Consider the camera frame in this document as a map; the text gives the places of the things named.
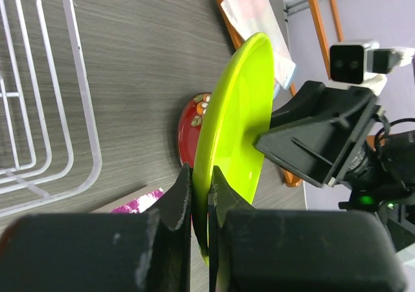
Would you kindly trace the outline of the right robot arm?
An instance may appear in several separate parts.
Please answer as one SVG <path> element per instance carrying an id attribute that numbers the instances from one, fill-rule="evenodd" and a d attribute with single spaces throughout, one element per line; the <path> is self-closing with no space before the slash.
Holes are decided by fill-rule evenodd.
<path id="1" fill-rule="evenodd" d="M 372 90 L 308 81 L 254 147 L 316 187 L 349 188 L 339 208 L 374 214 L 403 250 L 414 243 L 414 133 L 392 125 Z"/>

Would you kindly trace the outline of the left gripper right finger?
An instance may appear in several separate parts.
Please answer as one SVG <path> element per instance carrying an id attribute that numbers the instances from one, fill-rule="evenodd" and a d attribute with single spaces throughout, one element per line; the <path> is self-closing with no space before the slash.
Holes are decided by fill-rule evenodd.
<path id="1" fill-rule="evenodd" d="M 381 223 L 365 212 L 256 209 L 214 167 L 208 195 L 211 291 L 404 291 Z"/>

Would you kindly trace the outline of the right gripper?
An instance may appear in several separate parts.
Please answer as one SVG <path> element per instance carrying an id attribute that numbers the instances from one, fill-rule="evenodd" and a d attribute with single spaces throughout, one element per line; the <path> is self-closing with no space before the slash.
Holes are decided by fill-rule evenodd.
<path id="1" fill-rule="evenodd" d="M 254 147 L 314 186 L 333 184 L 350 168 L 378 110 L 369 88 L 343 90 L 307 81 L 272 113 L 269 130 L 258 135 Z"/>

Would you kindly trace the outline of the lime green plate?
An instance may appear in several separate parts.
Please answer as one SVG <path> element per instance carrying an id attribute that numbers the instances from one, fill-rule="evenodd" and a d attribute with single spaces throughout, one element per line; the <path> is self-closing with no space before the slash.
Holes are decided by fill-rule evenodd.
<path id="1" fill-rule="evenodd" d="M 274 56 L 258 32 L 236 50 L 217 82 L 203 118 L 193 166 L 192 219 L 200 254 L 209 261 L 208 192 L 213 168 L 252 203 L 264 155 L 253 142 L 269 129 L 274 96 Z"/>

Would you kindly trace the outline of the red floral plate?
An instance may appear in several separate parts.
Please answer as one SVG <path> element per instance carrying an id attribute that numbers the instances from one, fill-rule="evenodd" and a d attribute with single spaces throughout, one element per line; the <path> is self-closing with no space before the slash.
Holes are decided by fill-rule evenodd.
<path id="1" fill-rule="evenodd" d="M 210 99 L 210 92 L 198 93 L 181 113 L 177 130 L 177 148 L 182 165 L 194 166 L 200 130 Z"/>

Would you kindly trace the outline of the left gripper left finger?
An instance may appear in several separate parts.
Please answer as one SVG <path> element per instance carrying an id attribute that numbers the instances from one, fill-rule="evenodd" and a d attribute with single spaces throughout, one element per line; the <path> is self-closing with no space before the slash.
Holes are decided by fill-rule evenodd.
<path id="1" fill-rule="evenodd" d="M 1 290 L 189 291 L 191 175 L 143 213 L 19 218 L 1 236 Z"/>

